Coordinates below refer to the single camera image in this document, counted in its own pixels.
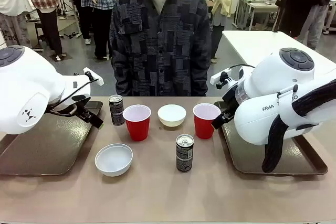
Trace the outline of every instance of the bowl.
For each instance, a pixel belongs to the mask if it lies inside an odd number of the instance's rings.
[[[132,149],[125,144],[111,144],[101,149],[94,159],[96,168],[106,176],[116,177],[130,168]]]
[[[168,104],[158,110],[158,116],[165,126],[177,127],[183,123],[187,112],[179,105]]]

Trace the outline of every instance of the metal tray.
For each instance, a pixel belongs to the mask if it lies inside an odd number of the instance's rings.
[[[102,102],[86,108],[98,115]],[[75,163],[91,124],[77,117],[45,114],[30,131],[0,140],[0,175],[61,175]]]
[[[222,111],[224,102],[215,102]],[[264,160],[264,146],[252,145],[244,141],[236,131],[234,120],[222,126],[225,142],[233,165],[244,174],[261,175],[323,175],[328,167],[303,136],[284,141],[281,160],[272,173],[264,173],[261,165]]]

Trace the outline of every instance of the can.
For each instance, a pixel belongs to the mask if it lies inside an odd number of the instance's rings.
[[[109,98],[110,111],[113,125],[122,125],[125,122],[125,118],[122,113],[124,112],[124,103],[122,96],[115,94]]]
[[[193,166],[194,139],[187,134],[176,138],[176,168],[188,172]]]

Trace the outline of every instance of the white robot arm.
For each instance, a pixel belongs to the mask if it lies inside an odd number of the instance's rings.
[[[266,145],[263,170],[271,172],[281,157],[284,139],[315,130],[336,118],[336,70],[314,79],[313,60],[303,51],[284,48],[255,69],[242,67],[238,81],[230,70],[213,76],[212,84],[228,83],[228,105],[214,122],[217,129],[234,118],[247,142]]]
[[[0,50],[0,131],[20,134],[30,130],[45,113],[78,116],[95,127],[103,121],[86,110],[90,83],[103,84],[91,70],[85,75],[62,76],[30,48]]]

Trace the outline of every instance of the silver can top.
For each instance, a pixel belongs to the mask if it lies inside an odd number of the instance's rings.
[[[114,94],[110,96],[109,102],[120,102],[122,100],[122,96],[118,94]]]
[[[176,138],[176,143],[181,147],[189,147],[193,145],[194,139],[188,134],[182,134]]]

